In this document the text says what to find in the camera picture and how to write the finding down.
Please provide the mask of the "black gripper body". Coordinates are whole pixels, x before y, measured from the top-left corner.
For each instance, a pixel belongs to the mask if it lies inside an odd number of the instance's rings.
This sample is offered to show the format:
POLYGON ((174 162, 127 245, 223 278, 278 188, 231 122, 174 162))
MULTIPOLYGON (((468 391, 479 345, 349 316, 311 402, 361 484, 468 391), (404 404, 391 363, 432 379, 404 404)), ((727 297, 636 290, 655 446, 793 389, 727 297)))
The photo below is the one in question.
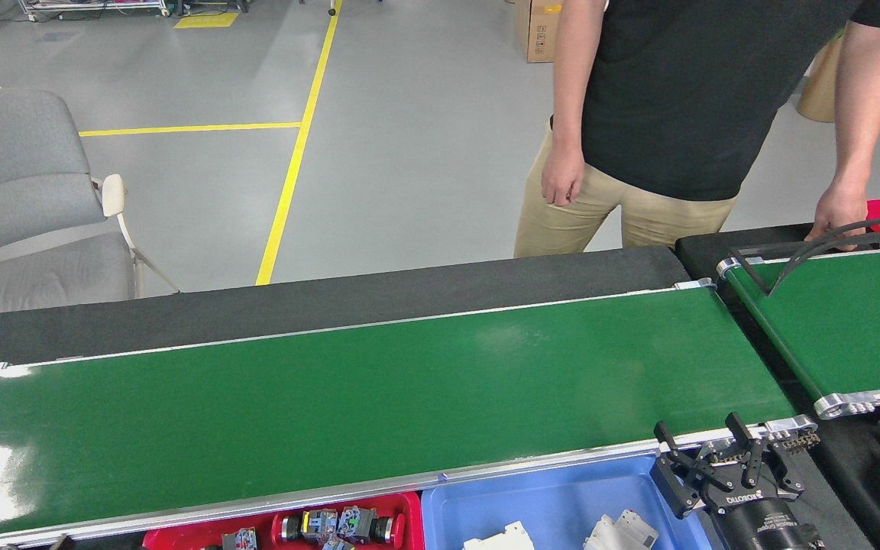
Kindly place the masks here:
POLYGON ((787 505, 803 493, 795 490, 704 488, 713 527, 727 549, 821 549, 817 527, 800 523, 787 505))

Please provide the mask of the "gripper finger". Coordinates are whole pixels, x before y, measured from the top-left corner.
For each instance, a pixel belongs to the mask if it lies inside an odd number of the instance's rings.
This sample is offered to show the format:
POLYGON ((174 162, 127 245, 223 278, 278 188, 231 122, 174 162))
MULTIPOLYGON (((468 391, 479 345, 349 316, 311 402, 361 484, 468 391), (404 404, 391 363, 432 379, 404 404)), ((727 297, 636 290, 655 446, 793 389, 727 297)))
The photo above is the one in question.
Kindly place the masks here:
POLYGON ((762 499, 795 500, 804 485, 790 472, 786 442, 794 435, 809 432, 807 417, 765 422, 765 434, 754 436, 743 419, 731 412, 724 421, 734 437, 738 480, 727 481, 726 502, 752 502, 762 499))
POLYGON ((717 474, 710 462, 691 457, 678 448, 666 422, 655 424, 654 435, 660 445, 669 449, 658 452, 651 477, 678 519, 687 518, 700 505, 700 490, 705 485, 729 490, 729 481, 717 474))

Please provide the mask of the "person's left hand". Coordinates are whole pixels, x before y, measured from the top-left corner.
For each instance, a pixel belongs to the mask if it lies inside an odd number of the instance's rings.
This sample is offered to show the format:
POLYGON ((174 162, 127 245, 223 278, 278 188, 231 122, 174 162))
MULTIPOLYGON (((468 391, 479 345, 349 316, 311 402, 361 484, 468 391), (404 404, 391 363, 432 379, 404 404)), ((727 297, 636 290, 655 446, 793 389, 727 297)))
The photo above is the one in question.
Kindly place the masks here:
POLYGON ((834 229, 865 222, 868 200, 866 185, 831 183, 818 199, 813 226, 804 240, 817 241, 834 229))

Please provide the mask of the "person's right hand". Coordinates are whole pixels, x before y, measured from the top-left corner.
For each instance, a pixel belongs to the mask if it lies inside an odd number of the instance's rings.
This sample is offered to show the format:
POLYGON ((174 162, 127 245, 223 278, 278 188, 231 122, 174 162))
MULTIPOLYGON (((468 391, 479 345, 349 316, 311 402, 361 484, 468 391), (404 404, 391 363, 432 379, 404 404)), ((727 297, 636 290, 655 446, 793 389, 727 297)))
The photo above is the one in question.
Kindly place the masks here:
POLYGON ((582 191, 584 156, 576 143, 551 142, 542 168, 542 198, 549 205, 571 205, 582 191))

